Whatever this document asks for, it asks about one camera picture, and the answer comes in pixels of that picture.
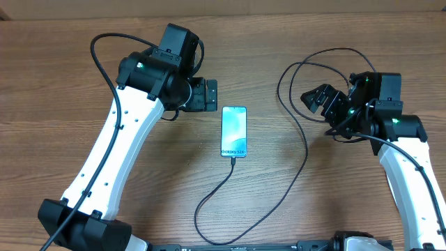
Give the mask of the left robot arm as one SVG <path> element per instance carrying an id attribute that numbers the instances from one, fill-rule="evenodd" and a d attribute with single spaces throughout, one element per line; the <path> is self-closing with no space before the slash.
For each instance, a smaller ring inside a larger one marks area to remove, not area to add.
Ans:
<path id="1" fill-rule="evenodd" d="M 200 38 L 167 25 L 159 45 L 123 58 L 109 82 L 114 97 L 84 166 L 58 200 L 42 202 L 38 219 L 48 243 L 69 250 L 148 251 L 151 244 L 117 219 L 135 160 L 167 111 L 214 112 L 217 82 L 197 76 L 204 57 Z"/>

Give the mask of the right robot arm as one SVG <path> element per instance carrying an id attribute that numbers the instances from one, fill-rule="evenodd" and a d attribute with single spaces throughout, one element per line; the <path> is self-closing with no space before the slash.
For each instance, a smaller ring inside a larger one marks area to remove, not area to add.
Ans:
<path id="1" fill-rule="evenodd" d="M 348 93 L 322 84 L 300 99 L 321 109 L 326 134 L 346 142 L 370 141 L 392 191 L 407 250 L 445 249 L 445 200 L 430 161 L 428 135 L 421 119 L 403 113 L 401 75 L 351 74 Z"/>

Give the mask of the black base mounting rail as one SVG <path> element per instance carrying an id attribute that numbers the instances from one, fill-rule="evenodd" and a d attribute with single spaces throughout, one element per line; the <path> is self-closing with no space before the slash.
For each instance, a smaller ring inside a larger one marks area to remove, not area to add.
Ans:
<path id="1" fill-rule="evenodd" d="M 292 244 L 258 244 L 258 245 L 198 245 L 181 246 L 179 244 L 153 245 L 148 244 L 148 251 L 340 251 L 344 250 L 346 234 L 356 234 L 356 231 L 337 231 L 330 240 L 298 241 Z M 365 250 L 393 250 L 392 241 L 377 241 L 368 233 L 358 232 L 355 237 L 365 241 Z"/>

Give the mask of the Samsung Galaxy smartphone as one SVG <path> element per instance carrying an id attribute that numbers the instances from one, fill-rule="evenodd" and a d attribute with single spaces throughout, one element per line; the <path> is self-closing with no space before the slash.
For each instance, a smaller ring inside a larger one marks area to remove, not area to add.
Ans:
<path id="1" fill-rule="evenodd" d="M 226 158 L 247 156 L 247 108 L 225 106 L 222 108 L 220 155 Z"/>

